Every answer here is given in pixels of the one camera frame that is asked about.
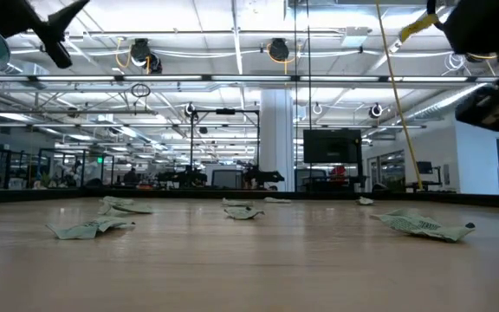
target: television monitor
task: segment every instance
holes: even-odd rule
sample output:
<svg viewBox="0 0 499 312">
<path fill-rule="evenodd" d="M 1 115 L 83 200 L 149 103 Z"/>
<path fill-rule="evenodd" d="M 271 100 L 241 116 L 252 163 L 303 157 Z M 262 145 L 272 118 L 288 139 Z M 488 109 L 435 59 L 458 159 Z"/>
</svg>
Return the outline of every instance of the television monitor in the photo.
<svg viewBox="0 0 499 312">
<path fill-rule="evenodd" d="M 417 169 L 421 174 L 432 174 L 432 163 L 430 161 L 418 161 Z"/>
<path fill-rule="evenodd" d="M 308 164 L 361 162 L 360 130 L 304 130 L 303 162 Z"/>
</svg>

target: white column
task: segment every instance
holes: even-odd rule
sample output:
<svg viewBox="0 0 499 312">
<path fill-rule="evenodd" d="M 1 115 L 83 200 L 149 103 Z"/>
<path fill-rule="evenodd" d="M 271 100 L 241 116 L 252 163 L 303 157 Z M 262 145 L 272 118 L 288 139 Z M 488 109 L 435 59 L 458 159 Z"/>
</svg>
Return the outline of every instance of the white column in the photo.
<svg viewBox="0 0 499 312">
<path fill-rule="evenodd" d="M 294 191 L 293 104 L 289 90 L 261 91 L 259 168 L 284 177 L 276 184 L 279 192 Z"/>
</svg>

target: person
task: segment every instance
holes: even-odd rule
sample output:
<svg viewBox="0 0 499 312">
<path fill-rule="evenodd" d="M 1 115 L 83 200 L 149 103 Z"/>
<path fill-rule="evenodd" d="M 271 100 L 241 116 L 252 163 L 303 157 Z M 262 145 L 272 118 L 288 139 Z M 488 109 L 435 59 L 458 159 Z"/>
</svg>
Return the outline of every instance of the person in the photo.
<svg viewBox="0 0 499 312">
<path fill-rule="evenodd" d="M 130 169 L 130 172 L 125 174 L 122 178 L 125 184 L 136 184 L 138 183 L 138 177 L 136 176 L 136 168 Z"/>
</svg>

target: paper scrap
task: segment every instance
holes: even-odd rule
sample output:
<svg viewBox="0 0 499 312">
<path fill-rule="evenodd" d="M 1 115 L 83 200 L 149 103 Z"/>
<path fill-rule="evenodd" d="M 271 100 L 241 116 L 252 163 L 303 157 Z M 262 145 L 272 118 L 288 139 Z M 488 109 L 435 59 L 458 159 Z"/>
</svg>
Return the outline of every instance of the paper scrap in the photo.
<svg viewBox="0 0 499 312">
<path fill-rule="evenodd" d="M 111 228 L 118 228 L 123 225 L 135 224 L 124 218 L 100 217 L 83 224 L 73 226 L 68 229 L 57 229 L 52 224 L 46 224 L 59 239 L 94 239 L 97 232 L 105 232 Z"/>
<path fill-rule="evenodd" d="M 465 226 L 443 226 L 431 218 L 401 209 L 384 215 L 373 215 L 371 218 L 382 221 L 396 231 L 421 237 L 443 239 L 449 243 L 455 243 L 475 230 L 475 225 L 472 223 Z"/>
<path fill-rule="evenodd" d="M 240 200 L 228 200 L 223 198 L 223 205 L 230 207 L 251 207 L 253 206 L 253 202 L 250 201 L 240 201 Z"/>
<path fill-rule="evenodd" d="M 265 198 L 265 202 L 272 204 L 292 204 L 290 199 Z"/>
<path fill-rule="evenodd" d="M 360 197 L 360 199 L 357 199 L 355 202 L 358 205 L 373 205 L 374 204 L 374 200 L 369 199 L 369 198 L 364 198 L 364 197 Z"/>
<path fill-rule="evenodd" d="M 153 213 L 150 205 L 135 204 L 132 199 L 114 198 L 106 196 L 102 200 L 103 206 L 100 207 L 100 214 L 118 215 L 120 211 L 131 213 Z"/>
<path fill-rule="evenodd" d="M 241 208 L 241 207 L 231 207 L 224 209 L 230 218 L 235 220 L 248 220 L 255 218 L 258 214 L 264 215 L 265 212 L 258 209 L 253 209 L 249 207 Z"/>
</svg>

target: red object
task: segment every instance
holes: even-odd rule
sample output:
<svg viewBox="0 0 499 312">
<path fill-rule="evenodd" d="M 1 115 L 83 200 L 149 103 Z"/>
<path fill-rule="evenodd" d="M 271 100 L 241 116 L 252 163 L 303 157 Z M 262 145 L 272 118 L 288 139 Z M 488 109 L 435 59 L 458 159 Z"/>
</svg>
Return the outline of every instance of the red object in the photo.
<svg viewBox="0 0 499 312">
<path fill-rule="evenodd" d="M 344 166 L 336 166 L 330 172 L 330 176 L 333 181 L 344 181 L 346 180 L 346 168 Z"/>
</svg>

